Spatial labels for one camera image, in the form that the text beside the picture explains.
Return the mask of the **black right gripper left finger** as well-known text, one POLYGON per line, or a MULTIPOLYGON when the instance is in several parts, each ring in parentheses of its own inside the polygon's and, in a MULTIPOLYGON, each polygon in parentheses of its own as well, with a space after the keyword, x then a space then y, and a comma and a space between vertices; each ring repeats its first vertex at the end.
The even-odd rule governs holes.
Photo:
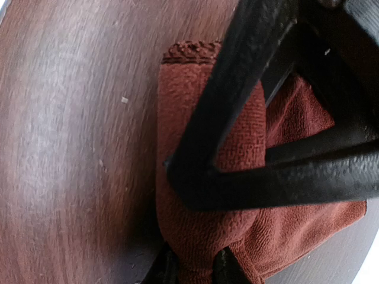
POLYGON ((168 243, 165 243, 152 264, 144 284, 176 284, 178 283, 178 258, 168 243))

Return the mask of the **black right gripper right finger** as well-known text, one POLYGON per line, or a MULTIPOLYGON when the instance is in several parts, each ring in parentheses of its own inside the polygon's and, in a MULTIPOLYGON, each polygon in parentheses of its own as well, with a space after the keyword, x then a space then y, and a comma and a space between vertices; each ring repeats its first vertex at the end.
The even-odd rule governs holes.
POLYGON ((250 284, 232 251, 226 247, 217 253, 213 264, 214 284, 250 284))

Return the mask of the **dark red towel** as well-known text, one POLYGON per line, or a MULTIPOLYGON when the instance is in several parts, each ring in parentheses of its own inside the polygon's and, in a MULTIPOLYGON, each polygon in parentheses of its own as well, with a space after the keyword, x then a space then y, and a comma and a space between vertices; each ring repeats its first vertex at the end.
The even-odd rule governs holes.
MULTIPOLYGON (((218 41, 182 41, 163 56, 158 83, 158 223, 178 257, 180 283, 211 283, 216 254, 226 247, 251 283, 264 283, 361 219, 367 203, 230 212, 194 212, 184 206, 169 186, 163 162, 181 139, 220 47, 218 41)), ((291 76, 269 106, 258 85, 220 149, 217 165, 228 172, 261 167, 266 149, 310 137, 333 125, 333 118, 303 78, 291 76)))

